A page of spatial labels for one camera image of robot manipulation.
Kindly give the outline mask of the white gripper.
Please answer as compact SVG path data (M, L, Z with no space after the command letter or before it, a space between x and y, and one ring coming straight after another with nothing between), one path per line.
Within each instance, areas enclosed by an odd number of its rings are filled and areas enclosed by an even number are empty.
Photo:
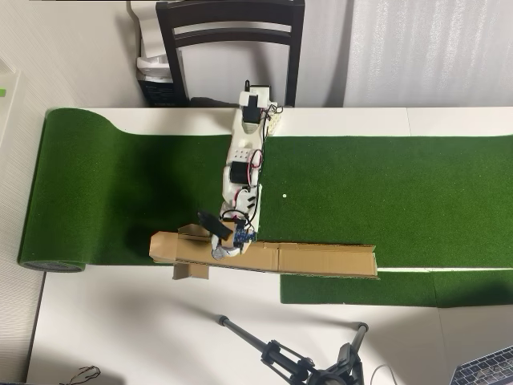
M241 220L244 230L257 233L261 213L262 185L243 186L236 188L224 198L220 209L220 219L211 213L198 211L200 225L218 238L229 238L232 230L222 221ZM225 247L227 257L235 257L244 253L245 243Z

